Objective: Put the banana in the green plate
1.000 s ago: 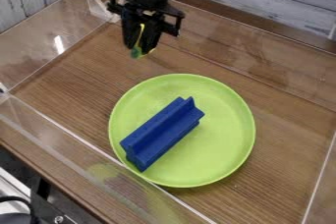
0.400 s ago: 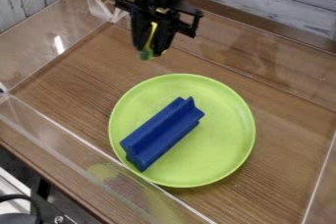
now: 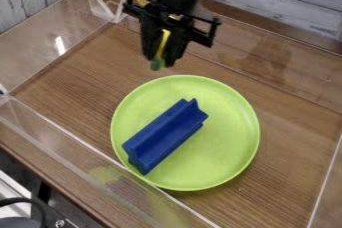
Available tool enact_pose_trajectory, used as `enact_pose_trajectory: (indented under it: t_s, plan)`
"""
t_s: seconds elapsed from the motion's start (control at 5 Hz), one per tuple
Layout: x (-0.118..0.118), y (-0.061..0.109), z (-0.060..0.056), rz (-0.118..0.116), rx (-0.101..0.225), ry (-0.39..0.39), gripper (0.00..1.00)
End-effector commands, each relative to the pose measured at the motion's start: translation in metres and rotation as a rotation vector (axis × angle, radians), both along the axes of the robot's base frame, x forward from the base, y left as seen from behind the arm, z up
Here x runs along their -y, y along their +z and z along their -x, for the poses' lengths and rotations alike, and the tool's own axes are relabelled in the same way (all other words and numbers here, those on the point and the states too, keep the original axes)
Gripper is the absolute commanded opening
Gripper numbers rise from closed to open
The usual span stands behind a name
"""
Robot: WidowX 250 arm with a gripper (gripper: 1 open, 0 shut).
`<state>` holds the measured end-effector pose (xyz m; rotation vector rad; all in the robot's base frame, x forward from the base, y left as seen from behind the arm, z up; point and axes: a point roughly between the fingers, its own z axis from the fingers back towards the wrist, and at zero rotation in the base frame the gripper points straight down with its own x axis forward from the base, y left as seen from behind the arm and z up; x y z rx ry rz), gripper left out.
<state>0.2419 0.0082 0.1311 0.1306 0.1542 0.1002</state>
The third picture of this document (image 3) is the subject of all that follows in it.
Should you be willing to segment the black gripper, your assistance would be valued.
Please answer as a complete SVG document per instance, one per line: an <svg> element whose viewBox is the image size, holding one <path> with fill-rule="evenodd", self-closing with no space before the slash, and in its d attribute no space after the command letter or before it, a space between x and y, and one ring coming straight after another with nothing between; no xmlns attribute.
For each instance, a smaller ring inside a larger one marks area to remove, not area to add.
<svg viewBox="0 0 342 228"><path fill-rule="evenodd" d="M166 31L164 66L172 67L182 58L190 42L211 47L219 18L198 0L154 0L140 7L125 0L123 12L139 19L141 50L145 58L155 58Z"/></svg>

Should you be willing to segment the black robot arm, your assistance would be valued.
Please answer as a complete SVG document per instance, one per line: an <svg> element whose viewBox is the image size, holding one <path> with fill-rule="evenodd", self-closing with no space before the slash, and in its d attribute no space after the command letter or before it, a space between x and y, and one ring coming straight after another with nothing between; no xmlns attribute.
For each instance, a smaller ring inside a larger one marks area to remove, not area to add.
<svg viewBox="0 0 342 228"><path fill-rule="evenodd" d="M220 19L199 0L125 0L123 12L139 20L141 52L152 70L170 68L190 42L214 44Z"/></svg>

